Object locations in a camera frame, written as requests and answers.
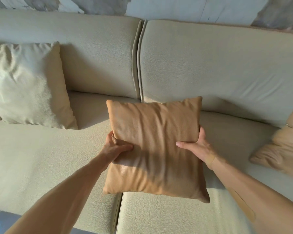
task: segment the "beige leather sofa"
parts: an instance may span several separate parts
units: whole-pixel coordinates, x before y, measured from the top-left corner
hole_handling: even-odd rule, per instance
[[[293,201],[293,178],[251,164],[293,110],[293,34],[142,21],[131,17],[0,10],[0,42],[61,43],[80,130],[0,121],[0,210],[23,214],[85,165],[110,131],[106,100],[203,96],[201,124],[232,164]],[[145,193],[102,195],[95,185],[75,227],[94,233],[254,233],[212,171],[210,204]]]

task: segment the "person's right hand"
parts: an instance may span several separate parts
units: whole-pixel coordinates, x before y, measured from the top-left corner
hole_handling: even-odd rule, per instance
[[[218,157],[215,150],[212,148],[210,143],[206,140],[205,130],[203,129],[203,127],[200,127],[199,139],[195,143],[187,143],[187,142],[178,141],[176,142],[176,145],[180,148],[190,150],[192,153],[194,153],[196,157],[198,157],[203,162],[206,162],[209,159]]]

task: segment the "forearm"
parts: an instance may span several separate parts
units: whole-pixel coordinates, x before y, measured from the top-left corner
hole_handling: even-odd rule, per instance
[[[6,234],[68,234],[104,170],[95,157],[42,196]]]
[[[293,202],[215,157],[207,165],[236,200],[258,233],[293,233]]]

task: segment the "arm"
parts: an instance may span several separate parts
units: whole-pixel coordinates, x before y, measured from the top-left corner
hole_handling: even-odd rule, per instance
[[[112,136],[111,131],[94,159],[43,195],[6,234],[70,233],[101,173],[121,152],[133,148],[115,145]]]
[[[293,202],[220,157],[200,128],[196,143],[177,142],[206,163],[220,179],[258,233],[293,233]]]

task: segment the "wall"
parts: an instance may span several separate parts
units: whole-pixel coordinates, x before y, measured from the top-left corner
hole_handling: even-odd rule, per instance
[[[293,31],[293,0],[0,0],[0,8],[128,15]]]

